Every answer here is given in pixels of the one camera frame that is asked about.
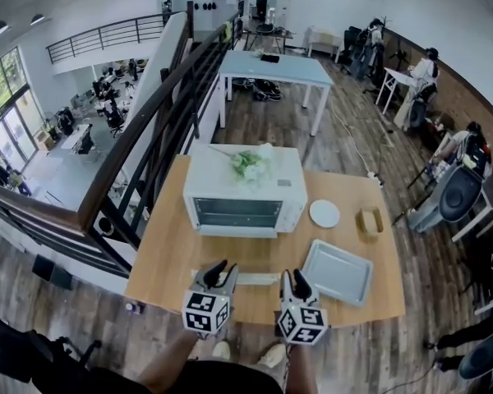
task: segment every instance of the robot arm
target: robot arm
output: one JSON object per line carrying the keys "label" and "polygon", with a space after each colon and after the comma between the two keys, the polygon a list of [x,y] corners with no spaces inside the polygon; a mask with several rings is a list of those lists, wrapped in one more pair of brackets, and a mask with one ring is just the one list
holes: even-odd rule
{"label": "robot arm", "polygon": [[219,332],[228,321],[239,268],[234,264],[219,283],[219,275],[227,264],[228,261],[223,260],[196,274],[182,302],[182,323],[186,330],[207,336]]}
{"label": "robot arm", "polygon": [[294,270],[296,286],[290,272],[281,276],[281,315],[278,327],[288,344],[315,345],[329,326],[327,311],[320,308],[320,295],[300,270]]}

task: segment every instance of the black and white marker cube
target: black and white marker cube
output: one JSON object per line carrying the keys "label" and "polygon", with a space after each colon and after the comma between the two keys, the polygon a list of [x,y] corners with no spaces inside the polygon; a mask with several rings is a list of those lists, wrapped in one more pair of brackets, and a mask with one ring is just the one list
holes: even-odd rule
{"label": "black and white marker cube", "polygon": [[182,302],[182,323],[186,330],[215,334],[230,317],[230,298],[187,291]]}
{"label": "black and white marker cube", "polygon": [[278,325],[287,343],[311,346],[327,331],[327,311],[286,304],[279,316]]}

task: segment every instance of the railing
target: railing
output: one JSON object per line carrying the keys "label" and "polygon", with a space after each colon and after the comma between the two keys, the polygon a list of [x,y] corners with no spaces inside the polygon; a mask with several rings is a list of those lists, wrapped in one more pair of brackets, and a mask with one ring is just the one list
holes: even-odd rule
{"label": "railing", "polygon": [[141,43],[150,39],[158,39],[163,32],[166,21],[173,14],[137,17],[81,32],[49,45],[47,47],[49,58],[54,64],[70,57],[77,57],[97,49],[103,50],[113,45]]}
{"label": "railing", "polygon": [[[242,5],[240,9],[229,19],[233,24],[232,39],[225,40],[225,26],[222,25],[178,64],[188,36],[193,37],[193,2],[188,3],[188,22],[177,46],[171,72],[161,71],[163,83],[118,138],[78,211],[45,204],[0,186],[0,218],[41,245],[105,272],[128,277],[131,265],[94,229],[94,222],[102,211],[127,243],[135,249],[139,247],[141,239],[136,229],[141,214],[145,208],[151,213],[173,158],[181,150],[189,130],[194,127],[196,136],[198,134],[199,108],[224,54],[233,47],[242,30],[237,19],[242,13]],[[173,101],[172,92],[178,85],[180,89]],[[153,138],[125,195],[116,206],[108,193],[131,150],[154,118]],[[124,213],[144,171],[146,179],[141,201],[131,221],[127,221]]]}

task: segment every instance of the white tray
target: white tray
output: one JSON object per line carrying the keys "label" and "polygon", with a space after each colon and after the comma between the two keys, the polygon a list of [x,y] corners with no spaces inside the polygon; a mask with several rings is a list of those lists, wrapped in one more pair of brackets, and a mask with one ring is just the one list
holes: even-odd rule
{"label": "white tray", "polygon": [[319,293],[362,307],[371,286],[373,268],[368,259],[314,240],[302,271]]}

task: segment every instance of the toaster oven window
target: toaster oven window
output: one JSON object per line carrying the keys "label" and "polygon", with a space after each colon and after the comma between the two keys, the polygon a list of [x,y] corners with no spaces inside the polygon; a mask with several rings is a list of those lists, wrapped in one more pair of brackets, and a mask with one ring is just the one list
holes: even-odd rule
{"label": "toaster oven window", "polygon": [[282,201],[194,199],[200,225],[275,227]]}

